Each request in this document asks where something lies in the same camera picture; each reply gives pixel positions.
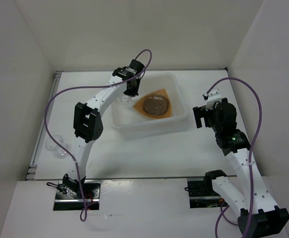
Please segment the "translucent white plastic bin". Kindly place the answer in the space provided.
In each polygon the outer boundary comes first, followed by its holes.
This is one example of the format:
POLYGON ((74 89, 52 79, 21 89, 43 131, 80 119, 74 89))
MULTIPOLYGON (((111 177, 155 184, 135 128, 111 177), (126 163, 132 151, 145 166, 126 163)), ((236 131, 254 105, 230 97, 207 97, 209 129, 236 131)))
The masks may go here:
POLYGON ((139 95, 124 104, 118 98, 109 107, 111 126, 121 134, 134 132, 155 133, 174 128, 187 117, 187 103, 176 76, 171 72, 151 73, 141 80, 139 95), (168 111, 160 116, 149 115, 143 102, 150 95, 168 98, 168 111))

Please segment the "woven bamboo fan tray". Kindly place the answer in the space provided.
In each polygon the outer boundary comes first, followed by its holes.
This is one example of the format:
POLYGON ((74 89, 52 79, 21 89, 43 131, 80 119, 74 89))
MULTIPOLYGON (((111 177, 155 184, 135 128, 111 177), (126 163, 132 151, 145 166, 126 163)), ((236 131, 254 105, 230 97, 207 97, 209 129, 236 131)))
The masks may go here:
POLYGON ((140 98, 139 100, 137 100, 137 102, 133 105, 133 109, 139 113, 141 116, 146 117, 148 119, 166 119, 166 118, 170 118, 172 116, 173 110, 172 110, 172 104, 171 104, 171 100, 170 97, 166 91, 166 89, 162 88, 156 91, 153 91, 151 93, 148 93, 146 95, 144 95, 142 98, 140 98), (147 114, 144 109, 143 109, 143 105, 144 105, 144 100, 146 96, 149 95, 163 95, 166 96, 169 100, 169 108, 167 110, 167 112, 163 115, 160 116, 154 116, 154 115, 150 115, 147 114))

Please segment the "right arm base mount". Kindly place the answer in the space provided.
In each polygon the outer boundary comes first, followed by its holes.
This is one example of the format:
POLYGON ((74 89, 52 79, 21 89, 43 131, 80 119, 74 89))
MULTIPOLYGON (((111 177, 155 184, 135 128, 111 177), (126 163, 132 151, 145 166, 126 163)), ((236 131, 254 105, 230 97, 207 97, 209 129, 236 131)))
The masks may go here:
POLYGON ((184 190, 189 195, 191 209, 220 207, 224 202, 223 198, 207 185, 204 177, 188 178, 184 190))

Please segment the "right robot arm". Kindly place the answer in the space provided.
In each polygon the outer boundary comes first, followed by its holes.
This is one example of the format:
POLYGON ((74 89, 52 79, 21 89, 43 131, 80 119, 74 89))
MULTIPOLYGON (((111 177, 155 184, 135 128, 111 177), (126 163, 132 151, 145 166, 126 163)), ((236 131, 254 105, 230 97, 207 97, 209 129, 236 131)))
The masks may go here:
POLYGON ((235 106, 224 98, 211 107, 194 107, 193 113, 197 128, 205 125, 215 132, 216 143, 235 170, 242 188, 239 191, 223 171, 216 170, 205 174, 205 193, 217 193, 225 200, 237 215, 239 230, 247 238, 280 233, 289 220, 289 213, 271 196, 254 157, 249 154, 251 145, 237 129, 235 106))

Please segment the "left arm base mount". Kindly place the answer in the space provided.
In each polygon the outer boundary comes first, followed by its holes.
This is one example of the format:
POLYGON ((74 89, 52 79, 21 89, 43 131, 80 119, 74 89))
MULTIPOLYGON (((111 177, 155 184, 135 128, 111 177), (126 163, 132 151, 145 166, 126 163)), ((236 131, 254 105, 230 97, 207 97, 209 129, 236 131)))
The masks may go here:
MULTIPOLYGON (((84 208, 82 195, 76 195, 65 189, 61 181, 47 182, 47 186, 56 189, 54 211, 74 211, 84 208)), ((83 184, 83 195, 88 210, 99 210, 101 182, 99 180, 86 180, 83 184)))

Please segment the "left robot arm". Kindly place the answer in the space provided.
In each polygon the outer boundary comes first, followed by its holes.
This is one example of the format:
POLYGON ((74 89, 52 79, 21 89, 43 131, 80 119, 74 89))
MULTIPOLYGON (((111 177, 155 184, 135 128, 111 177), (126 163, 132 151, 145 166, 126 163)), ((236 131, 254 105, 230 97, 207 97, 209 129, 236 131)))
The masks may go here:
POLYGON ((131 97, 138 95, 144 68, 141 62, 132 60, 129 66, 114 70, 106 88, 101 89, 86 103, 76 104, 73 119, 76 141, 71 152, 75 163, 65 173, 62 181, 71 197, 79 198, 84 194, 86 165, 92 145, 103 132, 104 112, 121 94, 131 97))

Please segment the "smoky glass plate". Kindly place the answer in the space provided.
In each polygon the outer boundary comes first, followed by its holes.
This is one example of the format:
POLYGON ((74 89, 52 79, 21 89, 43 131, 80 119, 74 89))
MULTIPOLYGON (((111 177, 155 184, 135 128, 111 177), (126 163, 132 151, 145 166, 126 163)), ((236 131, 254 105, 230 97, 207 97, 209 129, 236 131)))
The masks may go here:
POLYGON ((167 112, 169 100, 163 95, 149 95, 145 97, 143 109, 147 114, 160 116, 167 112))

